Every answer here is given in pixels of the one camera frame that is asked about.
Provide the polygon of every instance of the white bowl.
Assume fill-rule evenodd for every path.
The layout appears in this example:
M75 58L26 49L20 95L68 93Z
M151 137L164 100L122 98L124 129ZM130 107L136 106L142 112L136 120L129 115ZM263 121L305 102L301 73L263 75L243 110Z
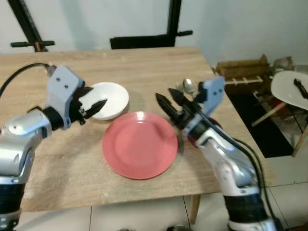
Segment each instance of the white bowl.
M128 104L127 90L117 83L101 82L91 87L93 90L79 99L85 110L90 109L97 101L107 99L104 107L92 116L95 119L108 120L117 117Z

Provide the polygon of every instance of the white wall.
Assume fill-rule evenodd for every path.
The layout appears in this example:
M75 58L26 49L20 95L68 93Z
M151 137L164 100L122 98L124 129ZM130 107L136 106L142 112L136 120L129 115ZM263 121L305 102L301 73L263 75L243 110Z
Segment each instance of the white wall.
M26 0L50 51L110 49L115 36L166 32L168 0ZM307 0L183 0L177 46L198 46L211 65L222 60L291 55L308 63ZM0 53L32 52L10 48L25 36L6 1L0 1Z

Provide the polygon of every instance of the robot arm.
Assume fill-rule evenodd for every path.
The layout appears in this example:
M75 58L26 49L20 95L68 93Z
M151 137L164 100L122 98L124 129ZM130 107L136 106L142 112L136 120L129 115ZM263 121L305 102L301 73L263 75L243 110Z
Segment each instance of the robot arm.
M200 116L201 112L208 117L218 106L223 89L223 77L201 82L199 93L192 102L180 91L169 89L173 100L182 107L181 111L177 111L163 95L156 94L156 99L171 121L211 164L229 213L229 230L276 231L275 223L266 214L260 196L257 169L244 153L222 137L226 134L219 126L209 126Z
M106 103L98 101L85 111L78 99L91 90L75 73L59 66L48 82L46 108L36 107L5 123L0 134L0 231L11 231L18 224L36 147L54 130L68 129L75 121L83 125Z

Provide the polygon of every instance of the pink plate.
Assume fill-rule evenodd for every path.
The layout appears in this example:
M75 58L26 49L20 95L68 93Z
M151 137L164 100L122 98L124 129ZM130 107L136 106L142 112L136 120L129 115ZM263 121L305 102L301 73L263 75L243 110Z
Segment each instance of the pink plate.
M136 180L166 171L174 161L178 139L162 117L133 112L116 119L103 138L103 155L118 174Z

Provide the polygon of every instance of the wooden table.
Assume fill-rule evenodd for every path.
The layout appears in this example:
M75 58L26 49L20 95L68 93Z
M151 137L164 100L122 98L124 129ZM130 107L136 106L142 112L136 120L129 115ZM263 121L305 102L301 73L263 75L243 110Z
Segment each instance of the wooden table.
M195 82L213 77L197 48L161 48L0 55L0 84L18 68L33 62L66 65L91 85L112 81L129 92L129 111L147 111L167 119L155 93L169 96L167 88L184 78ZM46 101L48 77L33 68L18 76L0 100L0 124ZM227 95L212 117L224 130L250 144L259 154L268 184L272 172ZM102 137L110 121L90 119L69 130L56 131L36 151L23 211L106 205L183 195L219 192L210 164L184 140L184 151L172 166L150 180L130 180L116 173L102 156Z

